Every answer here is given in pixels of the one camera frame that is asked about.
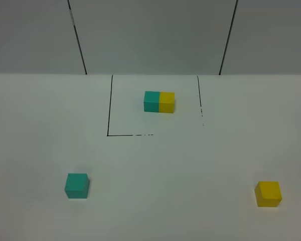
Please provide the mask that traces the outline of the teal template block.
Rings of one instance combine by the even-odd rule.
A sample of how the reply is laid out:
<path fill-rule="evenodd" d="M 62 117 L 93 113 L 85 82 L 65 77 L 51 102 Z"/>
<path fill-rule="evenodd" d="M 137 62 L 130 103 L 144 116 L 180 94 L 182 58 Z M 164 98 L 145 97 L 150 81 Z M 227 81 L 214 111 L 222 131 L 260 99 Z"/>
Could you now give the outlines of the teal template block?
<path fill-rule="evenodd" d="M 145 91 L 143 108 L 145 112 L 159 112 L 160 92 Z"/>

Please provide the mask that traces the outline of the yellow template block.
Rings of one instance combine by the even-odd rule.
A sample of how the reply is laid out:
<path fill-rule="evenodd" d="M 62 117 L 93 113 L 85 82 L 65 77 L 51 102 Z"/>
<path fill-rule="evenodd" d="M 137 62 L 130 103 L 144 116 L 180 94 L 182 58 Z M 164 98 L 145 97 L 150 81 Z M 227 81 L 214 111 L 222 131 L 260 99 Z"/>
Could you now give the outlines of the yellow template block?
<path fill-rule="evenodd" d="M 160 92 L 159 112 L 174 113 L 175 94 L 173 92 Z"/>

